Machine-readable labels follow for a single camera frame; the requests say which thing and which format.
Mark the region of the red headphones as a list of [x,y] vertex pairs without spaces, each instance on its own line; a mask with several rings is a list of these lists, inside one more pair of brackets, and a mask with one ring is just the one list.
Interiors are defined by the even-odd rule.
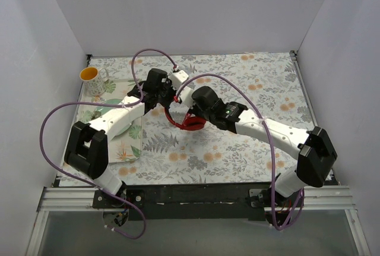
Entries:
[[169,112],[168,108],[164,109],[165,116],[167,120],[175,127],[184,131],[198,131],[204,128],[206,120],[201,117],[192,116],[190,111],[188,111],[181,124],[175,122]]

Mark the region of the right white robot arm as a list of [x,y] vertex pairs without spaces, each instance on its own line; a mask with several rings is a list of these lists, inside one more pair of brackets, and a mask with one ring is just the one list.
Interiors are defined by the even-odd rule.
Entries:
[[320,188],[324,185],[337,160],[337,152],[323,128],[315,127],[308,131],[272,119],[261,119],[243,104],[223,102],[208,86],[196,89],[191,99],[194,114],[218,129],[265,143],[272,141],[275,148],[297,161],[290,169],[276,176],[274,185],[262,192],[258,201],[282,207],[305,186]]

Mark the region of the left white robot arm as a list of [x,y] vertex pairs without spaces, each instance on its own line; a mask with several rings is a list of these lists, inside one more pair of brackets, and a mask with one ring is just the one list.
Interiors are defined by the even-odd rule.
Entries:
[[86,124],[78,121],[72,126],[64,161],[105,189],[111,207],[121,208],[126,203],[126,185],[109,168],[109,142],[158,104],[169,106],[181,84],[175,72],[153,68],[116,108]]

